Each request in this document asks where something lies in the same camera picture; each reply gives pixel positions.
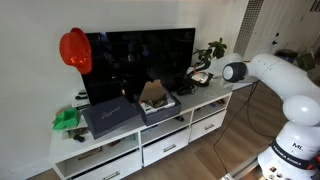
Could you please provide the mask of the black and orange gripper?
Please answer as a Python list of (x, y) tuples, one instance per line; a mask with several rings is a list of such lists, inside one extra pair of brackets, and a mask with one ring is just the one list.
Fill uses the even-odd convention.
[(199, 87), (207, 87), (209, 81), (213, 78), (212, 73), (198, 72), (192, 68), (187, 70), (187, 76)]

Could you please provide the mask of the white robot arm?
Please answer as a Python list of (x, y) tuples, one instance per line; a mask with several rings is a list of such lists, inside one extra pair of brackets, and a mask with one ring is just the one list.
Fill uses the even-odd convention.
[(320, 180), (320, 88), (304, 70), (271, 54), (245, 61), (232, 53), (202, 60), (186, 74), (200, 83), (220, 75), (230, 83), (254, 77), (267, 85), (283, 101), (287, 123), (257, 156), (262, 175), (267, 180)]

